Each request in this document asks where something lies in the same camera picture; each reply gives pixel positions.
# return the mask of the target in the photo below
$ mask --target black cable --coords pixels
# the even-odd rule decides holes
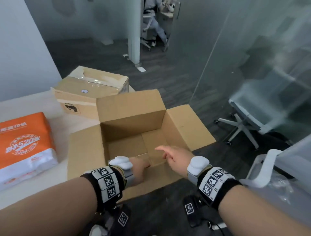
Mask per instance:
[[[211,229],[212,231],[214,231],[214,230],[212,229],[212,224],[214,224],[214,225],[216,225],[216,226],[218,227],[218,229],[219,229],[220,232],[222,233],[222,236],[225,236],[224,232],[222,231],[222,229],[219,227],[218,224],[216,224],[216,223],[214,223],[214,222],[212,222],[211,220],[206,219],[206,218],[202,218],[202,219],[210,222],[210,225],[211,225],[210,229]]]

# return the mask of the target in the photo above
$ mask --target orange paper package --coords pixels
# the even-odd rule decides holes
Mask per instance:
[[[43,112],[0,123],[0,191],[57,164]]]

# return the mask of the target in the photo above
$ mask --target gray pants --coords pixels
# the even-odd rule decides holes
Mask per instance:
[[[150,18],[144,19],[144,24],[148,24],[149,20],[150,20]],[[151,18],[151,24],[150,24],[149,28],[155,29],[155,31],[157,32],[159,37],[162,39],[164,44],[166,43],[167,38],[166,38],[166,35],[164,33],[164,30],[159,26],[158,22],[156,21],[156,19],[154,17]]]

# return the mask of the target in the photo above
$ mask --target person's left hand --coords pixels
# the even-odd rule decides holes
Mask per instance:
[[[130,157],[129,159],[133,164],[132,172],[135,176],[135,180],[131,186],[135,186],[144,181],[144,170],[150,166],[150,163],[137,157]]]

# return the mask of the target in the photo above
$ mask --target dark wooden floor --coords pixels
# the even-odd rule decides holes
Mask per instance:
[[[48,42],[47,47],[62,77],[67,76],[78,65],[129,76],[130,85],[136,90],[158,89],[166,108],[188,104],[197,85],[197,78],[181,72],[169,61],[161,47],[148,52],[141,49],[141,62],[146,72],[140,72],[132,62],[122,55],[127,53],[125,41],[116,41],[104,46],[92,39]],[[222,97],[214,87],[198,89],[190,103],[193,110],[213,134],[216,143],[195,151],[196,155],[207,157],[211,164],[220,166],[237,179],[246,177],[258,154],[267,153],[271,148],[284,149],[284,145],[273,137],[254,133],[260,150],[254,151],[252,144],[243,133],[227,146],[223,141],[233,128],[226,124],[215,125],[217,118],[228,118],[232,108],[228,98]],[[190,228],[183,210],[182,199],[195,193],[196,188],[187,180],[180,180],[150,194],[128,200],[132,209],[129,235],[221,235],[211,232],[206,225]],[[205,209],[204,214],[216,223],[221,222],[218,213]],[[225,235],[231,235],[228,229]]]

